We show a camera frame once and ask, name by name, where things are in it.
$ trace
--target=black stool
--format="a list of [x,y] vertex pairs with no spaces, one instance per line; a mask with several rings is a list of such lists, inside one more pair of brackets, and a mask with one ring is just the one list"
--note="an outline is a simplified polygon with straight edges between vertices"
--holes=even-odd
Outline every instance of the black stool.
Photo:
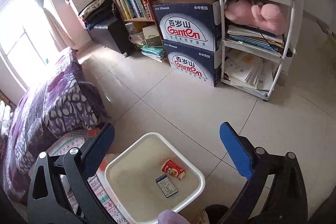
[[124,22],[114,16],[104,19],[88,32],[92,41],[119,52],[125,57],[135,50],[129,41]]

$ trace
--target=purple object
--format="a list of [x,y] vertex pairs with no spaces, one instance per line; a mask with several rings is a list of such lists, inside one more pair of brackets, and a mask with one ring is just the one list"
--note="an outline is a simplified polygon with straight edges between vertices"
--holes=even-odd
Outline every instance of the purple object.
[[171,210],[165,210],[157,217],[158,224],[190,224],[183,216]]
[[29,189],[29,170],[40,152],[65,133],[94,128],[109,118],[97,88],[85,81],[81,65],[70,47],[48,64],[44,80],[21,98],[11,121],[3,165],[3,189],[20,202]]

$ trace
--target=metal screw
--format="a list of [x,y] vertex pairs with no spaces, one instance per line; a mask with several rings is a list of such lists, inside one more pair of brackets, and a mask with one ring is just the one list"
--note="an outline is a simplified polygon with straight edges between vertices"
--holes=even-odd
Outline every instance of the metal screw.
[[41,152],[40,154],[39,154],[39,158],[40,159],[43,159],[43,158],[45,158],[47,156],[47,152]]
[[262,147],[258,147],[256,150],[255,150],[259,155],[262,155],[265,153],[265,149],[263,149]]
[[291,158],[291,159],[295,159],[295,154],[293,152],[289,152],[288,153],[288,156]]
[[69,153],[71,154],[71,155],[75,155],[75,154],[77,154],[78,153],[78,148],[71,148],[70,149],[70,151],[69,151]]

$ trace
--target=stack of books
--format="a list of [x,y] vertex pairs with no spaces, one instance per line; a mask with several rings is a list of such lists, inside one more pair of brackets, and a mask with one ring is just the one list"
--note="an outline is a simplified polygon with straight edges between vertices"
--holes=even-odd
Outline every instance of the stack of books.
[[259,56],[232,49],[224,62],[224,72],[231,85],[253,90],[270,90],[277,65]]
[[124,10],[126,19],[152,18],[147,0],[119,0],[119,3]]
[[163,59],[166,56],[166,53],[162,45],[153,47],[148,47],[147,45],[144,45],[141,48],[141,53],[161,63],[163,62]]
[[145,37],[143,32],[139,32],[136,34],[130,34],[130,42],[136,45],[137,47],[143,47],[146,44]]
[[228,28],[228,41],[250,44],[268,49],[272,52],[280,52],[284,48],[284,39],[281,35],[276,35],[253,26],[236,25],[231,23]]

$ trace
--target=blue carton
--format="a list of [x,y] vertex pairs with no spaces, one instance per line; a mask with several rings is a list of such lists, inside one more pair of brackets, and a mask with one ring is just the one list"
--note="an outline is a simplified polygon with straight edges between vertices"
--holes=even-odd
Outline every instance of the blue carton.
[[192,78],[215,86],[221,76],[222,47],[215,52],[163,40],[170,66]]
[[154,11],[163,39],[213,52],[218,50],[222,38],[219,1],[157,4]]

